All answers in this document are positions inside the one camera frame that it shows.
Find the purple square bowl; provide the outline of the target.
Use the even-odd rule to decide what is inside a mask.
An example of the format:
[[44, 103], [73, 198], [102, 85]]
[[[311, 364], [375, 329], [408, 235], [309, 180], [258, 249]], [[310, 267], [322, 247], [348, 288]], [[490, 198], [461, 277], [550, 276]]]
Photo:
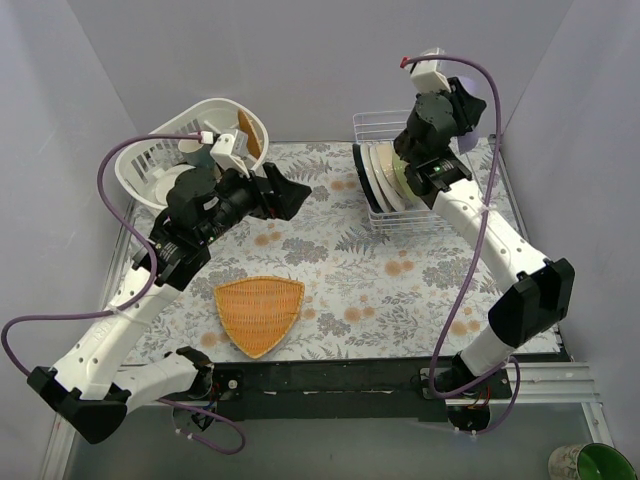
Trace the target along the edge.
[[[471, 95], [477, 96], [477, 85], [473, 79], [465, 76], [458, 77], [460, 84], [464, 87], [464, 89]], [[479, 140], [479, 134], [475, 128], [472, 129], [471, 132], [466, 133], [463, 136], [459, 136], [457, 138], [458, 151], [460, 154], [466, 154], [473, 150]]]

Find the red rimmed beige plate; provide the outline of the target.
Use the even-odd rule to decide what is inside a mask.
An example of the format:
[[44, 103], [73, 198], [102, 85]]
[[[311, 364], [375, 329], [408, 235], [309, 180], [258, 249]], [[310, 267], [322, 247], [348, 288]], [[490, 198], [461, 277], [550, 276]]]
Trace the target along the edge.
[[363, 189], [363, 192], [366, 196], [366, 199], [368, 201], [369, 207], [374, 213], [380, 213], [381, 212], [380, 205], [378, 204], [373, 194], [373, 191], [371, 189], [371, 186], [369, 184], [369, 181], [367, 179], [367, 176], [364, 170], [364, 164], [361, 156], [361, 147], [357, 143], [352, 144], [352, 155], [353, 155], [358, 179]]

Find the beige square bowl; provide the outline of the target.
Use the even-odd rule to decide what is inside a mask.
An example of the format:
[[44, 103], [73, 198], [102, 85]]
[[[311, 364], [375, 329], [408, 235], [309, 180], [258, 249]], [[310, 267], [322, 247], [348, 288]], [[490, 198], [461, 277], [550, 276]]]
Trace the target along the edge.
[[395, 155], [395, 152], [393, 151], [391, 144], [379, 143], [375, 146], [375, 149], [378, 155], [380, 166], [387, 182], [393, 187], [399, 197], [403, 201], [406, 201], [406, 197], [404, 195], [402, 187], [400, 186], [400, 183], [395, 174], [393, 166], [393, 157]]

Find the watermelon pattern plate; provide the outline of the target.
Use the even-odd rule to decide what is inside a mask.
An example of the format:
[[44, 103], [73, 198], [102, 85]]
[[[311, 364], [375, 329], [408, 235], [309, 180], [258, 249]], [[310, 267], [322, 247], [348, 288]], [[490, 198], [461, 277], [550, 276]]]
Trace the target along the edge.
[[362, 163], [364, 166], [365, 175], [370, 185], [370, 189], [376, 200], [376, 203], [378, 204], [379, 210], [383, 213], [391, 213], [392, 212], [391, 205], [389, 204], [388, 200], [383, 194], [373, 169], [373, 165], [372, 165], [371, 157], [369, 153], [369, 146], [366, 144], [360, 144], [360, 153], [361, 153]]

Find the green square bowl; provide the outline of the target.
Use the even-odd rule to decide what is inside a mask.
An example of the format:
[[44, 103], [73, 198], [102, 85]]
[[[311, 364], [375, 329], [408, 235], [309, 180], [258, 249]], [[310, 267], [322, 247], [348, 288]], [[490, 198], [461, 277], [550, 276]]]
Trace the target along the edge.
[[403, 160], [401, 160], [395, 152], [392, 153], [392, 166], [394, 169], [397, 182], [399, 184], [400, 192], [409, 203], [413, 204], [417, 199], [417, 197], [414, 195], [413, 191], [411, 190], [406, 178], [406, 174], [405, 174], [406, 163]]

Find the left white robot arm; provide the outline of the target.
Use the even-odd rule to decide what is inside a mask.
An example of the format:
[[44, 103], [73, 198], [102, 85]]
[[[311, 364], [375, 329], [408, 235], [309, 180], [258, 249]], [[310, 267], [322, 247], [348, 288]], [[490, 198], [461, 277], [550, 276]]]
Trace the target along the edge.
[[135, 409], [168, 395], [205, 398], [212, 362], [192, 347], [124, 371], [121, 365], [163, 309], [209, 262], [210, 245], [245, 217], [290, 220], [310, 196], [267, 162], [261, 176], [205, 168], [180, 173], [150, 237], [111, 304], [76, 345], [51, 367], [37, 367], [28, 385], [90, 444], [107, 439]]

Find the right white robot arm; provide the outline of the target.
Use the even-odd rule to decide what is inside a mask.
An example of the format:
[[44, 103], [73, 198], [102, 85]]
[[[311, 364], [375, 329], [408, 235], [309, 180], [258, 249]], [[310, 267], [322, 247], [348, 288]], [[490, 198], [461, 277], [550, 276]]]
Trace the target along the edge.
[[429, 390], [440, 398], [475, 397], [489, 375], [534, 336], [568, 313], [575, 270], [531, 246], [484, 200], [471, 171], [453, 153], [452, 138], [471, 132], [486, 108], [457, 77], [444, 89], [419, 93], [406, 126], [393, 142], [411, 191], [446, 220], [484, 263], [501, 293], [488, 325], [457, 353], [448, 369], [429, 373]]

